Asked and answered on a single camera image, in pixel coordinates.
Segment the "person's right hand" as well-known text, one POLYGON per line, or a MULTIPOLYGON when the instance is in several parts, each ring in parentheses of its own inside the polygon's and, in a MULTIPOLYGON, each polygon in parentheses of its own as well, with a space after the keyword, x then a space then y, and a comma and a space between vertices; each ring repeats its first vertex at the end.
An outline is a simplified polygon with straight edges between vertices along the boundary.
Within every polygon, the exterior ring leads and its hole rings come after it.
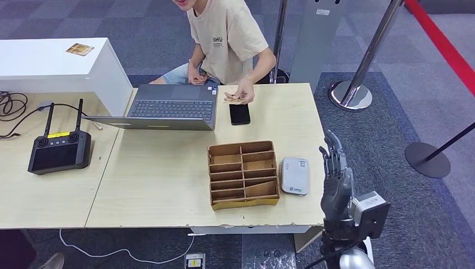
POLYGON ((207 76, 202 76, 191 61, 188 63, 187 76, 191 85, 204 85, 207 80, 207 76))

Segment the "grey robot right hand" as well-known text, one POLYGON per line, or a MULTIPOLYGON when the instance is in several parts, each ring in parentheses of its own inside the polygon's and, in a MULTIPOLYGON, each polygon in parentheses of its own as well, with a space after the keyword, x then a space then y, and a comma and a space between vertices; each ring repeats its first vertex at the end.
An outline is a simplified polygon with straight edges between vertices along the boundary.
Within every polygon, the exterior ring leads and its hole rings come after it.
POLYGON ((324 141, 328 148, 319 147, 325 171, 320 206, 326 221, 339 222, 348 218, 348 203, 353 195, 353 172, 347 164, 339 138, 331 130, 324 131, 324 141))

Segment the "person's left hand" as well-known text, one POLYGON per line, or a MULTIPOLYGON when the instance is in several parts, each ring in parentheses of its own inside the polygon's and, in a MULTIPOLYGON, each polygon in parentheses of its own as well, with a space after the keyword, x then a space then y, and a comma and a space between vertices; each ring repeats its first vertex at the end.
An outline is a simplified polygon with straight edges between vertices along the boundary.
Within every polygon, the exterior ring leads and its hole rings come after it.
POLYGON ((242 100, 242 104, 251 103, 255 98, 254 81, 252 78, 250 76, 242 78, 238 84, 237 91, 231 97, 242 100))

